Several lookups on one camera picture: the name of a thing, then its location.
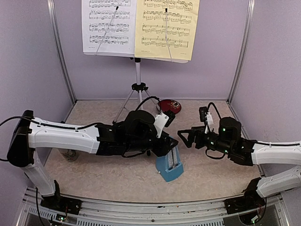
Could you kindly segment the blue metronome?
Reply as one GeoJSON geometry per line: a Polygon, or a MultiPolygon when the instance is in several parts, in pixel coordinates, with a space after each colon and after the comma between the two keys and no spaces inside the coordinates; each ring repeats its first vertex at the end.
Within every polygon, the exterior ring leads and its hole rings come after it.
{"type": "Polygon", "coordinates": [[[166,182],[174,181],[183,174],[184,167],[178,146],[174,147],[167,155],[156,158],[156,169],[166,182]]]}

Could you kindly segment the silver tripod stand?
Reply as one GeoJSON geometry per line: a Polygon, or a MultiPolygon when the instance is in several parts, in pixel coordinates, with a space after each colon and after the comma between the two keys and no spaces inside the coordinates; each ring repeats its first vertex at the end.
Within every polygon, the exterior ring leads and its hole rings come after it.
{"type": "Polygon", "coordinates": [[[133,155],[128,156],[128,152],[149,154],[152,152],[152,141],[157,138],[157,131],[153,125],[156,116],[145,111],[143,105],[149,100],[159,101],[159,98],[151,96],[146,83],[141,81],[141,59],[133,58],[133,60],[136,82],[132,84],[128,96],[112,122],[112,139],[105,145],[110,155],[121,155],[125,158],[133,157],[133,155]],[[130,111],[123,121],[117,122],[134,92],[137,93],[138,106],[130,111]]]}

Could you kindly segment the white perforated music stand desk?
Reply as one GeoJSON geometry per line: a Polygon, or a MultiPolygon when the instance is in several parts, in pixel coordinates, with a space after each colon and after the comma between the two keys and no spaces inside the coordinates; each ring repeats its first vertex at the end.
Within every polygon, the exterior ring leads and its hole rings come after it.
{"type": "Polygon", "coordinates": [[[83,53],[190,61],[198,0],[83,0],[83,53]]]}

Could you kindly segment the yellowed sheet music page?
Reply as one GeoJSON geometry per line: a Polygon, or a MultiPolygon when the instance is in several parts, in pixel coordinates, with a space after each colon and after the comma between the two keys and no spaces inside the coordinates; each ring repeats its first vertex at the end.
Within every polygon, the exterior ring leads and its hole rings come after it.
{"type": "Polygon", "coordinates": [[[198,0],[138,0],[135,57],[190,61],[199,7],[198,0]]]}

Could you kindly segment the white sheet music page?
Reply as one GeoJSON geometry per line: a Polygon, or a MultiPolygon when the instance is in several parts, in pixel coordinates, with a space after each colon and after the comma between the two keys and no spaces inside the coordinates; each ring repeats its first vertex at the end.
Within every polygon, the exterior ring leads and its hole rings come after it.
{"type": "Polygon", "coordinates": [[[135,0],[83,0],[83,53],[90,56],[133,57],[136,6],[135,0]]]}

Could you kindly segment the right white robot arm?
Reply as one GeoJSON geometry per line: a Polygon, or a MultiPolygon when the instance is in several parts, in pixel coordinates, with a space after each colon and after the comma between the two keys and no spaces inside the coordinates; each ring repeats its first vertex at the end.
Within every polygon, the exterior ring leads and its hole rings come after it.
{"type": "Polygon", "coordinates": [[[240,204],[245,209],[252,208],[259,199],[301,185],[301,143],[264,143],[241,137],[241,123],[232,117],[219,121],[218,133],[207,126],[180,130],[178,136],[184,144],[196,149],[218,151],[234,163],[242,166],[261,164],[291,164],[294,167],[270,177],[255,178],[250,181],[241,197],[240,204]]]}

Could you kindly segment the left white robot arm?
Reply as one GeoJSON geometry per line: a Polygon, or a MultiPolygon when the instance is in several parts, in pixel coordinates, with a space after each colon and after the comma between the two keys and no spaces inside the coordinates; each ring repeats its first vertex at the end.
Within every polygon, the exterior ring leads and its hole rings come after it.
{"type": "Polygon", "coordinates": [[[19,120],[10,141],[7,161],[24,170],[35,184],[43,200],[55,209],[62,209],[66,199],[60,195],[58,183],[51,179],[40,163],[36,148],[74,150],[99,156],[122,156],[128,152],[137,156],[152,152],[166,156],[178,141],[164,131],[172,116],[159,113],[153,116],[145,110],[130,111],[127,117],[112,125],[95,122],[86,126],[46,121],[26,110],[19,120]]]}

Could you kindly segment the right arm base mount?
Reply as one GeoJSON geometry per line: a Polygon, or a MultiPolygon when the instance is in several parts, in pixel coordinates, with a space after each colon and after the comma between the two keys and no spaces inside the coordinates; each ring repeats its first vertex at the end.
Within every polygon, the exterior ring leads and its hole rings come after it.
{"type": "Polygon", "coordinates": [[[265,199],[261,197],[240,196],[226,199],[224,201],[227,214],[239,213],[247,210],[256,209],[265,205],[265,199]]]}

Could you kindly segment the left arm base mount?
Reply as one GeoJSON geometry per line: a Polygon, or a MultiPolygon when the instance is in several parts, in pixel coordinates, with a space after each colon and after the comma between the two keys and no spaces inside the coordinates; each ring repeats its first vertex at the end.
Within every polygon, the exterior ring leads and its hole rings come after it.
{"type": "Polygon", "coordinates": [[[78,215],[82,205],[82,201],[79,199],[69,198],[65,196],[57,197],[53,195],[42,197],[40,205],[42,207],[64,212],[67,214],[78,215]]]}

